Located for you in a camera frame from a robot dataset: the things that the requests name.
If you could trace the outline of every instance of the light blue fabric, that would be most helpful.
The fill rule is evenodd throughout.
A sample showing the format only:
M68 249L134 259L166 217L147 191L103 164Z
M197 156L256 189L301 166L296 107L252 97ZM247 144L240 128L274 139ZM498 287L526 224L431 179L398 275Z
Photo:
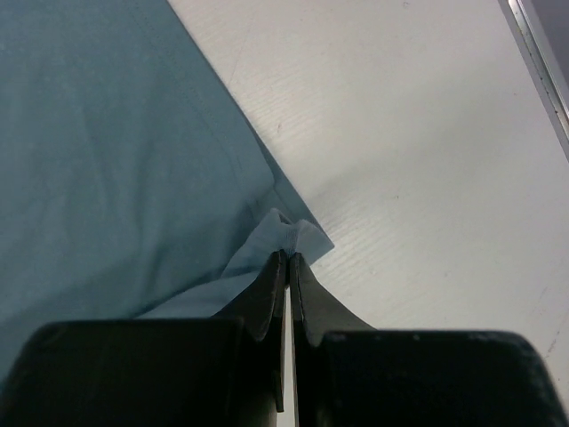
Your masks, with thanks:
M329 248L329 240L318 227L306 220L293 224L276 209L272 209L233 255L219 280L174 296L141 318L212 316L257 278L273 252L280 249L289 255L299 252L308 262L312 262L322 255L325 248Z
M0 153L0 378L46 322L219 280L271 208L314 222L165 0L0 2Z

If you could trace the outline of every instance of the white cutting mat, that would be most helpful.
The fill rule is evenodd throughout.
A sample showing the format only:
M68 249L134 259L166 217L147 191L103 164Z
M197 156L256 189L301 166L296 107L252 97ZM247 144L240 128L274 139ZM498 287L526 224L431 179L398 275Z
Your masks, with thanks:
M569 163L496 0L172 4L334 241L320 281L523 334L569 407Z

